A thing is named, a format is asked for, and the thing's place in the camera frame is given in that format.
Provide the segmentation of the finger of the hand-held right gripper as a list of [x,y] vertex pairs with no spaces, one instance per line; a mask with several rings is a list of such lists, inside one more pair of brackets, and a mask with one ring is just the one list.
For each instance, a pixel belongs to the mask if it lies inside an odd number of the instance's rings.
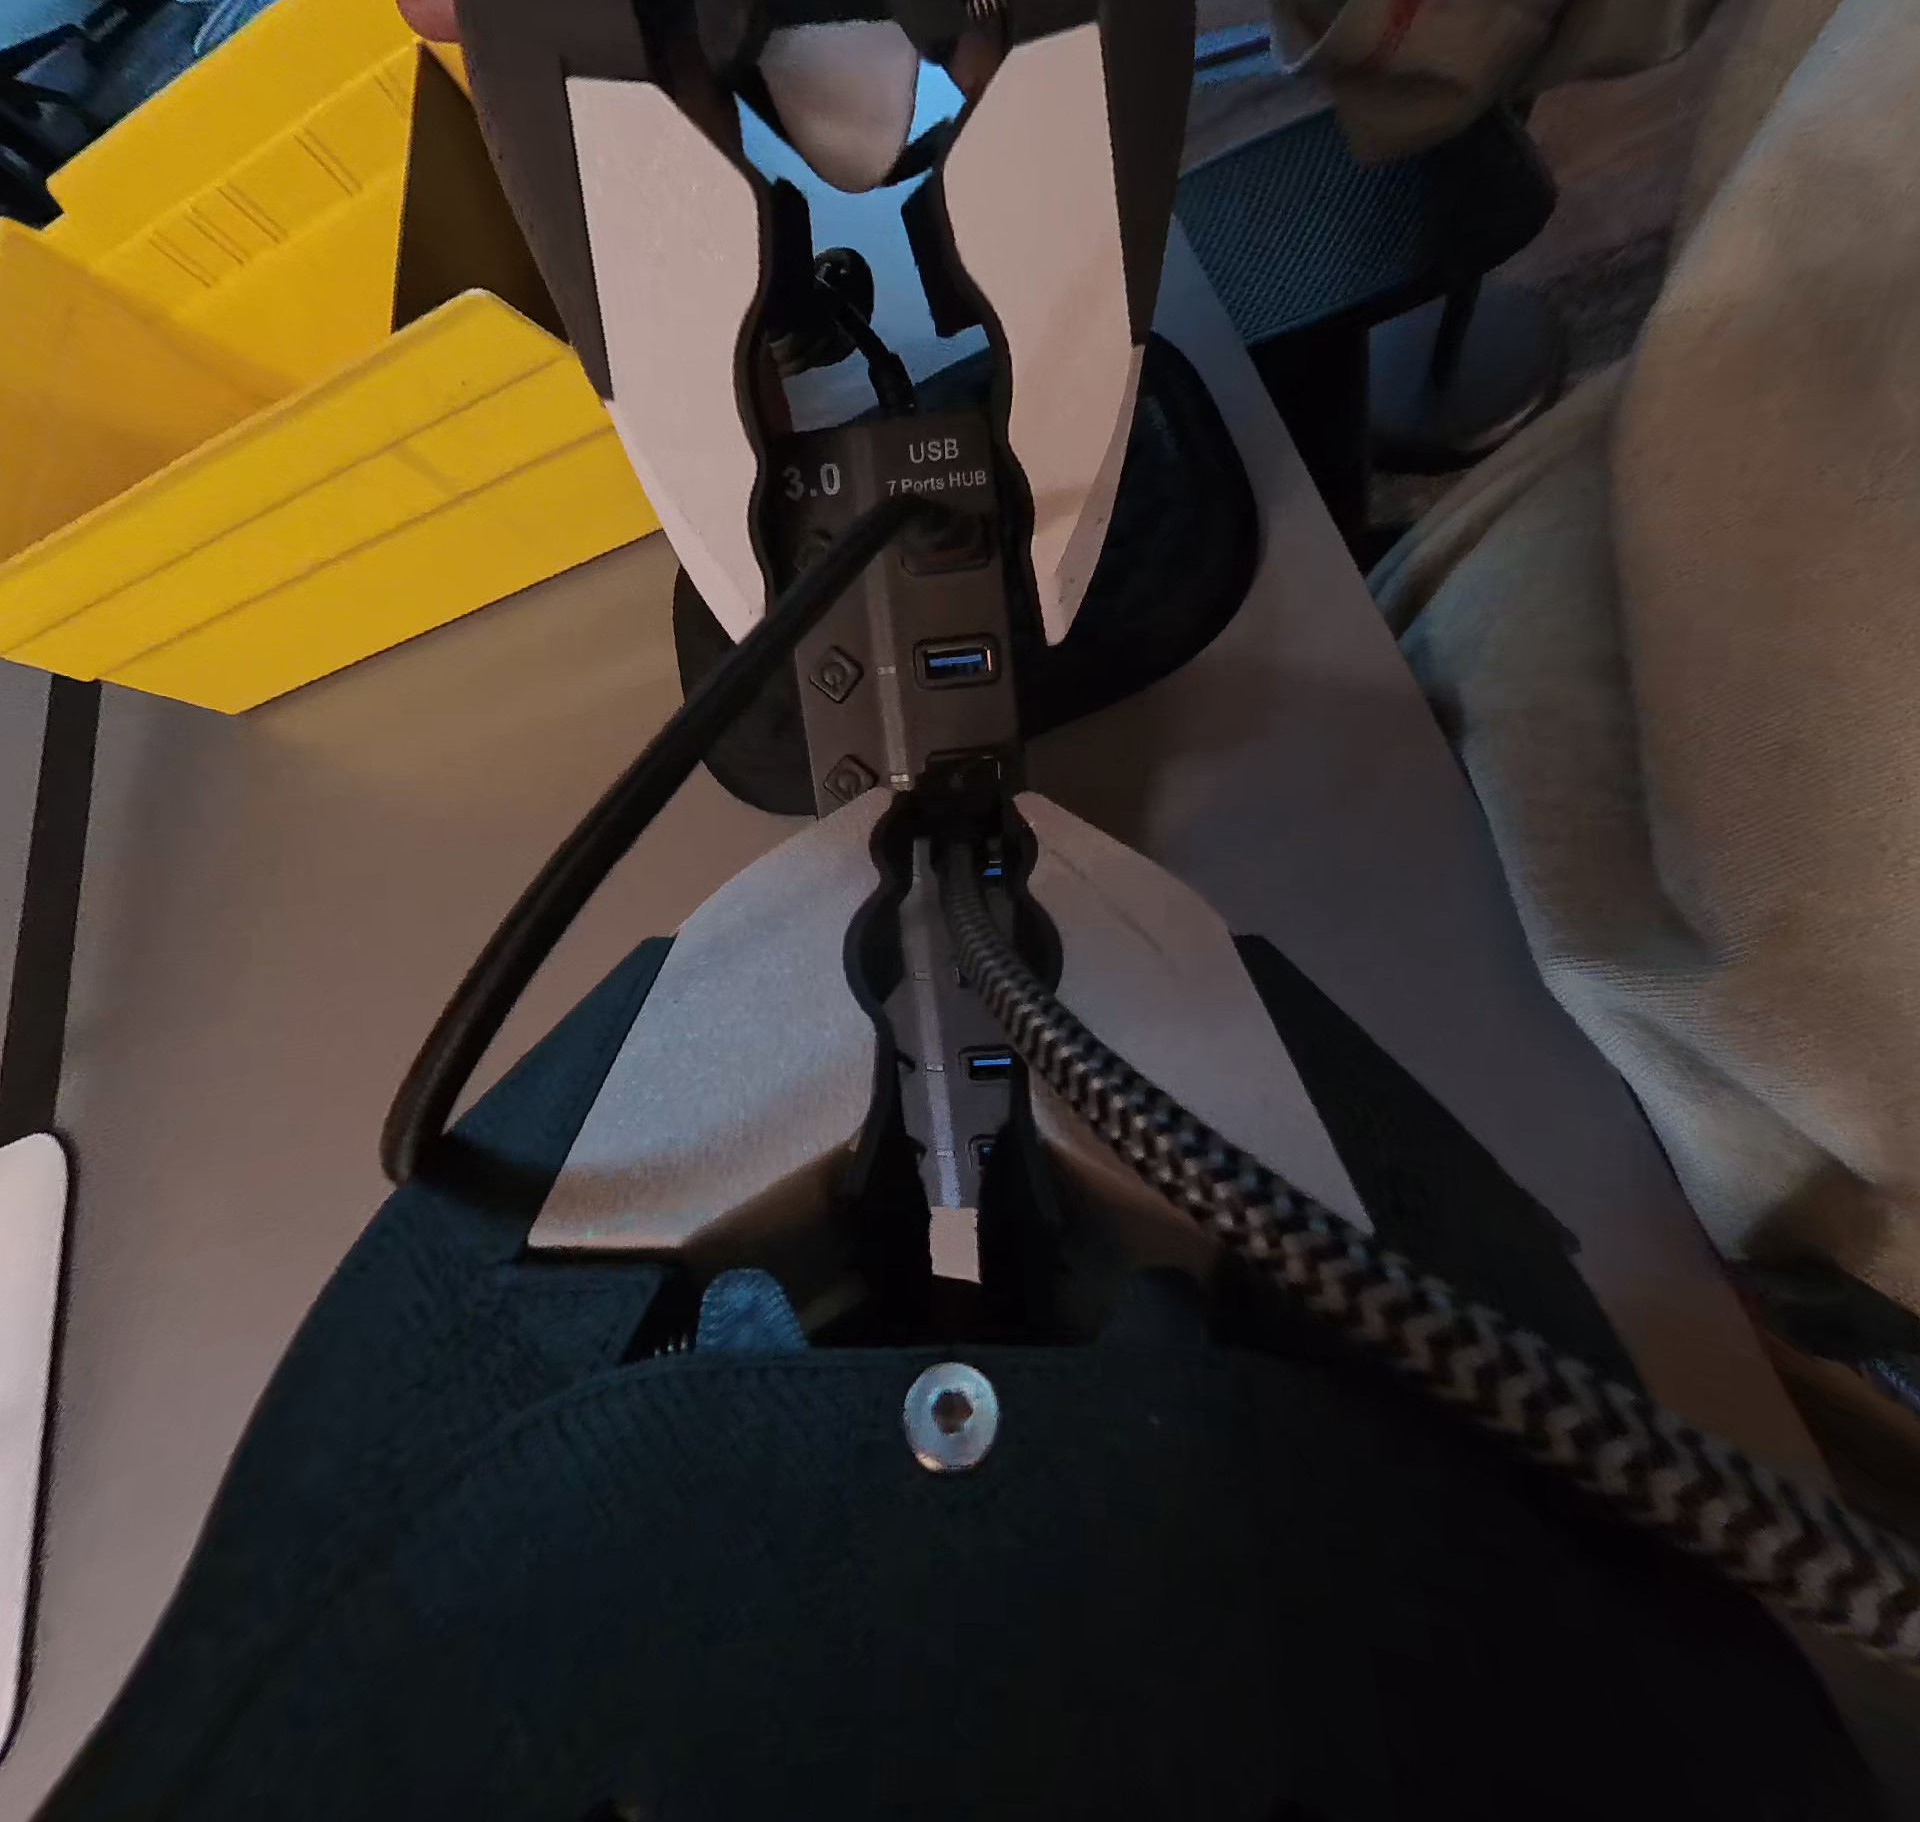
[[660,84],[566,74],[610,430],[675,567],[739,643],[764,618],[749,322],[761,179]]
[[1112,521],[1144,337],[1135,328],[1102,23],[1014,46],[971,16],[945,56],[965,114],[900,224],[942,337],[987,322],[1008,450],[1029,498],[1029,585],[1066,643]]

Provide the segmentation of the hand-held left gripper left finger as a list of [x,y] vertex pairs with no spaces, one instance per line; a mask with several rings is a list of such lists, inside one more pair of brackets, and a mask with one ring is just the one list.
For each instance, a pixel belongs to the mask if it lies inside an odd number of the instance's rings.
[[536,1207],[536,1264],[761,1267],[793,1311],[895,1286],[895,1222],[926,1218],[900,1051],[850,967],[885,819],[854,796],[807,824],[675,929]]

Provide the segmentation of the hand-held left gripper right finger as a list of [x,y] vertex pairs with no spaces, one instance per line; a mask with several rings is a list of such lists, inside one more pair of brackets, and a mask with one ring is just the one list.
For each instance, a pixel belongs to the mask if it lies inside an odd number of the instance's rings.
[[[1066,943],[1069,1014],[1322,1207],[1375,1227],[1224,915],[1042,793],[1015,793],[1015,819],[1039,841],[1025,892]],[[1074,1264],[1212,1277],[1215,1241],[1144,1192],[1069,1103],[1039,1081],[1029,1111]]]

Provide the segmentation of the black usb hub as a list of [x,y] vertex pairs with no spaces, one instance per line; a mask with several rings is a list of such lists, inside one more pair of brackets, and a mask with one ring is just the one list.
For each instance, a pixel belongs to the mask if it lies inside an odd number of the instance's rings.
[[[798,648],[819,811],[879,783],[917,793],[942,759],[982,759],[1015,780],[987,414],[900,414],[784,435],[761,507],[764,555],[793,582],[887,498],[919,498],[942,521],[879,555]],[[982,1178],[1014,1119],[1014,1051],[951,967],[926,836],[909,848],[895,940],[900,981],[885,1012],[900,1059],[900,1126],[926,1192],[926,1267],[942,1283],[982,1283]]]

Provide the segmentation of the black office chair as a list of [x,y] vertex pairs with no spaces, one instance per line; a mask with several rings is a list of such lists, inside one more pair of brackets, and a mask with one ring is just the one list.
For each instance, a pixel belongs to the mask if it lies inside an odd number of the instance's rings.
[[1375,454],[1460,469],[1570,381],[1563,318],[1500,284],[1556,206],[1515,110],[1395,163],[1308,114],[1212,151],[1174,206],[1301,463],[1341,498]]

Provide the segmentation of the black oval desk pad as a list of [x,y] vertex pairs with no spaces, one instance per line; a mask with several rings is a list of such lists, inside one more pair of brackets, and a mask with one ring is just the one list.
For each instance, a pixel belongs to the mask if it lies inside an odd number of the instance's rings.
[[[965,354],[919,381],[919,408],[971,414],[987,408],[987,387],[989,354]],[[1069,635],[1042,643],[1029,591],[1008,582],[1015,735],[1054,735],[1187,672],[1237,618],[1259,567],[1265,507],[1237,435],[1202,374],[1165,337],[1144,337],[1107,541]],[[672,585],[672,632],[681,688],[708,679],[734,648],[681,567]],[[705,767],[756,811],[810,819],[793,661],[761,679],[756,709],[705,750]]]

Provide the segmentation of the yellow plastic bin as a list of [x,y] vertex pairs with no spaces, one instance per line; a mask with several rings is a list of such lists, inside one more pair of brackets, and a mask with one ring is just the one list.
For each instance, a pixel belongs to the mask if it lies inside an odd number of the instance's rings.
[[267,387],[9,224],[9,661],[245,712],[660,532],[574,349],[492,289]]
[[272,0],[49,193],[66,258],[286,387],[473,289],[558,337],[462,56],[422,46],[400,0]]

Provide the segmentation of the person's light clothing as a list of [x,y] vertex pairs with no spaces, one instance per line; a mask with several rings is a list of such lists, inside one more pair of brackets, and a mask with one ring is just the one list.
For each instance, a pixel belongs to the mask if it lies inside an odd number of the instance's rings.
[[1639,349],[1378,567],[1536,967],[1727,1252],[1912,1311],[1920,0],[1750,0]]

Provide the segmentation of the white document stand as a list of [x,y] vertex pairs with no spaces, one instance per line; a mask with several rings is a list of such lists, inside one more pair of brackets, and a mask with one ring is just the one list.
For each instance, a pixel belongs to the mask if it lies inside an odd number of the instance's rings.
[[49,1366],[69,1156],[58,1133],[0,1147],[0,1749],[14,1749],[44,1525]]

